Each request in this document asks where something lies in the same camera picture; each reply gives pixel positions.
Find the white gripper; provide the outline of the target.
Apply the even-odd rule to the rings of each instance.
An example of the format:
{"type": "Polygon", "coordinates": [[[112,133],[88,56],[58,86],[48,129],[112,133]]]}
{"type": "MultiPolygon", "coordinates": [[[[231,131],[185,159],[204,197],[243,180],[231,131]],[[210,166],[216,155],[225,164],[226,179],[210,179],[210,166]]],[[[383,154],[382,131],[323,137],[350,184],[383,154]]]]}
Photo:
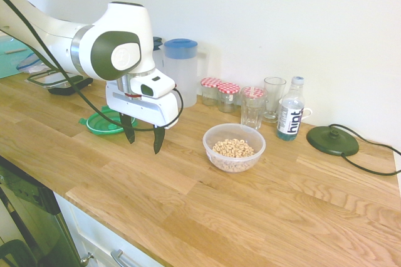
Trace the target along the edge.
{"type": "Polygon", "coordinates": [[[112,110],[120,112],[123,131],[131,144],[135,141],[135,131],[132,125],[133,118],[154,125],[155,154],[158,154],[162,148],[165,128],[169,129],[178,121],[178,104],[172,92],[160,98],[151,98],[144,95],[141,97],[128,97],[118,89],[116,81],[108,81],[106,84],[106,100],[107,105],[112,110]]]}

